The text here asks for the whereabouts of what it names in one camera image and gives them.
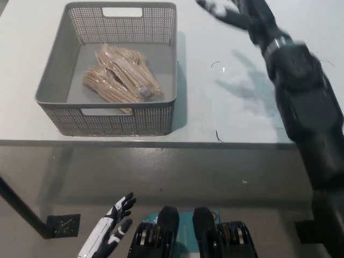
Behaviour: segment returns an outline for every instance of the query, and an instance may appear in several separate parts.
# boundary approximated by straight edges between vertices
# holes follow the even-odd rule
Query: gray floor
[[[81,214],[77,238],[43,240],[0,199],[1,257],[76,257],[129,191],[134,225],[112,257],[126,257],[136,225],[163,205],[208,205],[221,221],[244,221],[259,257],[327,257],[297,240],[293,222],[309,218],[311,189],[296,151],[1,147],[0,174],[41,218]]]

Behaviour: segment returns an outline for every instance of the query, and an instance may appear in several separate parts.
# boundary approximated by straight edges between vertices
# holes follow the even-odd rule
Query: table leg
[[[0,177],[0,196],[44,239],[77,237],[80,214],[48,216],[45,224]]]
[[[54,234],[47,225],[23,202],[14,190],[0,177],[0,195],[26,220],[44,239],[53,238]]]

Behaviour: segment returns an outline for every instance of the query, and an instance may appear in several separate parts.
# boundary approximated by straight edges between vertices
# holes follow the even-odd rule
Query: white table
[[[216,21],[194,0],[170,1],[177,4],[178,61],[187,86],[179,89],[174,131],[139,138],[66,137],[56,129],[34,94],[69,0],[9,1],[0,17],[0,143],[218,147],[217,130],[225,142],[222,147],[289,144],[264,60],[248,35]],[[311,51],[328,61],[323,62],[324,69],[344,106],[344,31],[340,29],[344,2],[267,2],[281,28],[294,39],[305,40]],[[220,62],[211,68],[216,61]]]

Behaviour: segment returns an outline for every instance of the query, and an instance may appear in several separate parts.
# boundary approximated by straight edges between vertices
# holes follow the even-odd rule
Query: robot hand
[[[132,219],[126,219],[112,235],[111,230],[108,230],[103,237],[101,245],[94,253],[92,258],[108,258],[113,250],[117,247],[125,233],[128,231],[132,223]]]
[[[107,258],[112,253],[132,223],[132,220],[126,220],[111,235],[116,224],[131,214],[129,209],[136,202],[136,198],[133,196],[134,194],[131,192],[123,197],[100,219],[79,252],[78,258]]]
[[[119,223],[124,217],[131,214],[131,209],[136,202],[136,198],[133,198],[134,194],[131,192],[127,196],[124,196],[119,200],[112,209],[106,214],[106,218],[112,218],[116,224]]]

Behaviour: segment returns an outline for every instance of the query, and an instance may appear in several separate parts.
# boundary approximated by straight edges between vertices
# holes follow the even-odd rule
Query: gray plastic basket
[[[105,11],[133,17],[105,16]],[[176,6],[149,2],[80,2],[66,6],[37,103],[64,135],[165,135],[171,132],[176,99]],[[96,65],[102,43],[136,49],[164,92],[163,102],[108,103],[83,86],[87,68]],[[132,109],[123,114],[119,108]]]

